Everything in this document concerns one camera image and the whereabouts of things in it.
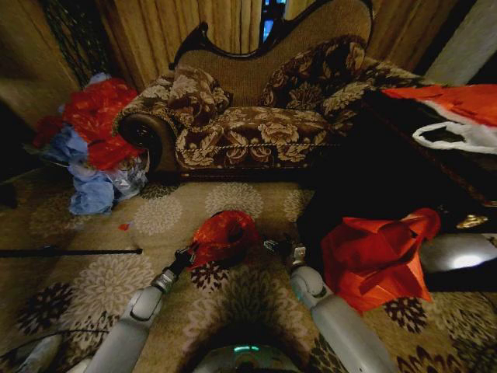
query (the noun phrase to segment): patterned carpet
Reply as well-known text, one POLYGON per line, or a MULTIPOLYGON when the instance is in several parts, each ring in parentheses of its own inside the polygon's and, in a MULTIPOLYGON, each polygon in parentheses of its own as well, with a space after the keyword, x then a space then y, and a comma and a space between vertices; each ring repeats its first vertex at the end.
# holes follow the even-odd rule
MULTIPOLYGON (((296 239, 294 222, 313 194, 295 183, 151 183, 111 215, 75 217, 67 209, 72 186, 64 172, 35 170, 13 185, 19 206, 0 207, 3 249, 50 244, 144 252, 0 259, 1 372, 15 369, 20 354, 12 348, 60 331, 64 342, 53 371, 67 371, 92 355, 134 291, 213 213, 242 210, 255 219, 261 236, 296 239), (129 229, 119 229, 125 223, 129 229)), ((432 296, 433 302, 398 299, 364 315, 399 371, 496 372, 497 294, 432 296)), ((183 273, 135 371, 191 371, 209 348, 252 340, 276 345, 303 371, 345 371, 293 296, 280 260, 260 246, 232 267, 208 263, 183 273)))

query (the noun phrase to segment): black stick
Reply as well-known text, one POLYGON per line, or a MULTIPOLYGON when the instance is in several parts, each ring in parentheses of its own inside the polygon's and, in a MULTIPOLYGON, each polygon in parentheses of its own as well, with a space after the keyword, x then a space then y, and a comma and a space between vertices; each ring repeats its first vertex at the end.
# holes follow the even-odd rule
POLYGON ((0 250, 0 258, 29 258, 29 257, 52 257, 52 256, 74 256, 74 255, 114 255, 114 254, 137 254, 143 249, 134 250, 61 250, 42 248, 35 250, 0 250))

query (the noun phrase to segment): throw pillow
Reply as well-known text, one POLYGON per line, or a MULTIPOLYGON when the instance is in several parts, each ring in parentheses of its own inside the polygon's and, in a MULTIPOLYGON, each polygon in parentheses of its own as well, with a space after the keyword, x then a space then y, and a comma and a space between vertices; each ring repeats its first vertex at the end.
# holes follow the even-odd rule
POLYGON ((231 97, 210 74, 180 65, 175 70, 168 107, 184 127, 202 127, 230 105, 231 97))
POLYGON ((269 79, 259 105, 314 110, 325 97, 351 82, 364 59, 366 42, 344 35, 297 54, 269 79))

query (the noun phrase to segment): sofa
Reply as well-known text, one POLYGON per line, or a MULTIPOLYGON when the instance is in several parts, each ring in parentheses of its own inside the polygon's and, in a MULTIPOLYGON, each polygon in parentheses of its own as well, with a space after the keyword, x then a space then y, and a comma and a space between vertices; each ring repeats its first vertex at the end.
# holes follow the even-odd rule
POLYGON ((423 77, 365 57, 373 17, 363 0, 317 1, 275 21, 249 54, 215 47, 201 23, 114 122, 146 148, 150 170, 182 178, 284 175, 345 143, 368 90, 423 77))

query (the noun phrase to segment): red bag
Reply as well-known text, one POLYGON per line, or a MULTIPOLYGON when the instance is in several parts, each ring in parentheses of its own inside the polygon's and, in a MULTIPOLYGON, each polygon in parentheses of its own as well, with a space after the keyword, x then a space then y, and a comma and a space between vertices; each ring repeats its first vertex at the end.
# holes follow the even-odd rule
POLYGON ((60 117, 49 115, 38 120, 36 123, 36 130, 38 133, 33 139, 33 146, 35 148, 42 148, 45 144, 48 144, 53 136, 58 134, 62 127, 64 126, 64 121, 60 117))
POLYGON ((232 257, 258 240, 259 234, 249 215, 241 211, 223 211, 205 221, 193 235, 193 242, 199 246, 189 269, 232 257))
POLYGON ((429 208, 400 221, 344 218, 321 241, 325 282, 360 312, 400 297, 429 301, 418 251, 439 229, 429 208))
POLYGON ((71 94, 62 118, 88 143, 88 161, 97 169, 112 169, 142 152, 120 135, 112 136, 114 118, 136 95, 137 91, 118 78, 91 84, 71 94))
POLYGON ((431 85, 422 88, 383 89, 382 92, 395 99, 417 99, 427 103, 447 119, 454 113, 458 115, 456 121, 467 118, 471 121, 469 123, 497 126, 497 84, 461 87, 431 85))

